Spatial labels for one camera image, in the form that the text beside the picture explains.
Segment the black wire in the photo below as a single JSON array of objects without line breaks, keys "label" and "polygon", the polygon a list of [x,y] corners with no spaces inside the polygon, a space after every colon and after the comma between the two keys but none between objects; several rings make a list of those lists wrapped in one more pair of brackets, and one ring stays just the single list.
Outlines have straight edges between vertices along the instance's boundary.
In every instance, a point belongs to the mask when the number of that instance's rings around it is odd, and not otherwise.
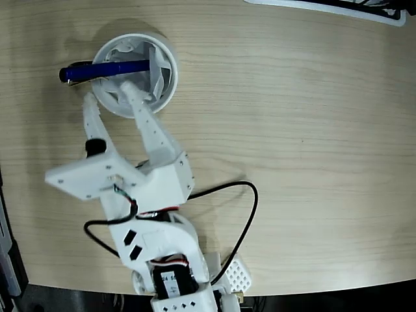
[{"label": "black wire", "polygon": [[[239,250],[240,245],[241,245],[242,241],[244,240],[244,238],[245,238],[245,236],[248,232],[248,229],[250,228],[250,226],[253,222],[255,211],[257,210],[257,204],[259,203],[259,193],[258,193],[255,185],[253,183],[249,182],[249,181],[234,181],[234,182],[225,183],[223,185],[219,185],[217,187],[210,188],[208,190],[204,190],[202,192],[198,192],[196,194],[191,194],[188,197],[188,200],[194,200],[196,198],[200,198],[202,196],[212,194],[214,192],[218,192],[219,190],[224,190],[224,189],[227,189],[229,187],[235,187],[235,186],[238,186],[238,185],[247,185],[253,190],[253,195],[254,195],[253,208],[252,208],[252,211],[250,213],[250,216],[248,217],[246,226],[244,227],[243,231],[241,232],[237,243],[234,245],[234,248],[233,248],[232,252],[230,253],[225,265],[221,268],[218,275],[211,281],[211,285],[214,285],[216,282],[218,282],[220,280],[220,278],[224,275],[227,268],[229,267],[232,260],[234,259],[235,254]],[[124,222],[128,222],[137,215],[137,212],[138,212],[138,207],[137,207],[136,201],[133,200],[132,205],[130,206],[130,214],[128,216],[125,216],[125,217],[119,218],[119,219],[114,219],[114,220],[90,220],[90,221],[87,221],[84,224],[84,232],[88,235],[88,237],[90,237],[94,242],[99,244],[101,247],[106,249],[108,252],[112,253],[116,257],[120,257],[116,250],[112,249],[109,245],[105,244],[101,239],[96,237],[89,230],[89,227],[90,226],[111,226],[111,225],[115,225],[115,224],[121,224],[121,223],[124,223]]]},{"label": "black wire", "polygon": [[112,253],[113,255],[115,255],[116,257],[120,258],[120,255],[118,254],[118,252],[114,249],[112,249],[109,245],[107,245],[106,243],[104,243],[101,239],[99,239],[98,237],[96,237],[90,230],[89,227],[90,226],[113,226],[115,224],[121,224],[124,222],[128,222],[131,219],[133,219],[138,212],[138,207],[137,207],[137,203],[135,200],[132,201],[132,204],[130,206],[130,213],[128,216],[124,216],[123,218],[119,218],[119,219],[114,219],[114,220],[90,220],[85,222],[84,224],[84,232],[85,234],[88,235],[88,237],[90,237],[94,242],[96,242],[97,244],[99,244],[101,247],[103,247],[104,249],[106,249],[106,251]]},{"label": "black wire", "polygon": [[220,280],[220,278],[224,275],[227,268],[229,267],[229,265],[233,261],[233,258],[235,256],[235,254],[239,250],[239,247],[240,247],[242,241],[244,240],[244,238],[245,238],[245,236],[248,232],[248,229],[250,228],[250,226],[253,222],[255,211],[257,210],[257,204],[259,203],[259,193],[258,193],[258,191],[257,191],[257,189],[256,189],[256,187],[253,183],[251,183],[249,181],[235,181],[235,182],[229,182],[229,183],[226,183],[226,184],[223,184],[223,185],[219,185],[217,187],[210,188],[209,190],[203,190],[202,192],[198,192],[196,194],[191,194],[188,197],[188,200],[193,200],[195,198],[199,198],[199,197],[202,197],[202,196],[205,196],[205,195],[208,195],[208,194],[212,194],[212,193],[217,192],[219,190],[227,189],[229,187],[235,187],[237,185],[247,185],[252,189],[253,194],[254,194],[253,208],[252,208],[252,211],[250,213],[250,216],[248,217],[246,226],[244,227],[243,231],[241,232],[240,237],[239,237],[237,243],[235,244],[235,246],[233,248],[233,251],[230,253],[226,263],[221,268],[218,275],[215,276],[215,278],[211,281],[211,285],[214,285],[216,282],[218,282]]}]

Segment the pen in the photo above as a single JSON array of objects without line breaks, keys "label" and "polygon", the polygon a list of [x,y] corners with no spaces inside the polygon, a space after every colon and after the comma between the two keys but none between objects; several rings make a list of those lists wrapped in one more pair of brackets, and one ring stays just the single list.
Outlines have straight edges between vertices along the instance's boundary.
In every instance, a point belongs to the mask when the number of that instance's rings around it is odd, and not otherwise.
[{"label": "pen", "polygon": [[149,60],[106,62],[61,68],[59,71],[59,79],[63,83],[83,82],[98,77],[115,76],[122,73],[146,72],[148,70],[150,70]]}]

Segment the black object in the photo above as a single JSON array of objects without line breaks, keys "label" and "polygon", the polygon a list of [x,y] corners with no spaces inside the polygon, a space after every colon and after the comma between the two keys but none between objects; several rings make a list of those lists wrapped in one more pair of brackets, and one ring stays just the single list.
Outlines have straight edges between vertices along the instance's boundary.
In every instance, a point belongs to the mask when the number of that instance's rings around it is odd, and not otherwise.
[{"label": "black object", "polygon": [[86,158],[104,153],[107,143],[102,138],[91,138],[85,142]]},{"label": "black object", "polygon": [[[400,10],[391,7],[391,4],[396,2],[396,1],[390,1],[386,5],[380,5],[380,6],[361,5],[360,3],[353,3],[353,2],[342,1],[342,0],[338,0],[338,1],[334,1],[334,0],[307,0],[307,2],[318,3],[320,5],[330,5],[330,6],[338,7],[338,8],[347,8],[347,9],[350,9],[350,10],[371,13],[371,14],[374,14],[374,15],[383,16],[385,18],[390,18],[392,20],[399,20],[400,19]],[[385,8],[391,8],[392,10],[396,10],[396,12],[394,12],[394,14],[390,15],[389,13],[387,13],[384,10]]]},{"label": "black object", "polygon": [[222,307],[221,307],[221,292],[220,291],[214,291],[214,298],[215,298],[215,302],[216,302],[216,309],[218,312],[222,312]]},{"label": "black object", "polygon": [[29,281],[18,244],[12,235],[2,186],[0,172],[0,304],[3,311],[8,312],[14,306],[11,298],[21,296]]},{"label": "black object", "polygon": [[198,283],[190,275],[189,266],[185,265],[155,266],[153,280],[157,298],[160,300],[169,298],[169,294],[183,296],[193,294],[198,290]]}]

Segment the wooden table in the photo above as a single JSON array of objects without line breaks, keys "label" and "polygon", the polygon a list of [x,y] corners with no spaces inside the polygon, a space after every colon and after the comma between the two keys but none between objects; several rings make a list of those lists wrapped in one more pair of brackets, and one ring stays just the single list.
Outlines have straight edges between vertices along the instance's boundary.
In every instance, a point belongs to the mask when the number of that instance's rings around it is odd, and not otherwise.
[{"label": "wooden table", "polygon": [[[89,86],[58,70],[107,40],[158,30],[181,77],[164,125],[190,155],[196,189],[253,181],[259,210],[240,250],[249,294],[416,278],[416,20],[379,23],[241,0],[7,1],[0,10],[0,165],[31,283],[132,293],[130,271],[83,233],[103,217],[44,183],[84,157]],[[114,143],[144,160],[131,120],[102,109]],[[183,206],[205,251],[231,250],[248,189]],[[108,229],[96,233],[111,241]]]}]

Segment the robotic arm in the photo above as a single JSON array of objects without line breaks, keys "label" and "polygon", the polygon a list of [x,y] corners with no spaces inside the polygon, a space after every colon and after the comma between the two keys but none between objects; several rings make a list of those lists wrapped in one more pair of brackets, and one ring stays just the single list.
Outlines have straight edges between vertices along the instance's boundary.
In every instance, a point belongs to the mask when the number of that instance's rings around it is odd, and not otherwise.
[{"label": "robotic arm", "polygon": [[88,93],[83,104],[87,158],[48,171],[45,180],[81,200],[99,198],[107,220],[130,212],[130,203],[115,189],[135,199],[136,217],[109,229],[120,259],[133,271],[135,291],[156,294],[154,312],[239,311],[225,276],[211,286],[220,270],[219,254],[204,256],[194,227],[173,208],[194,188],[187,154],[145,104],[145,92],[129,81],[121,89],[149,159],[135,168],[121,157],[99,117],[97,100]]}]

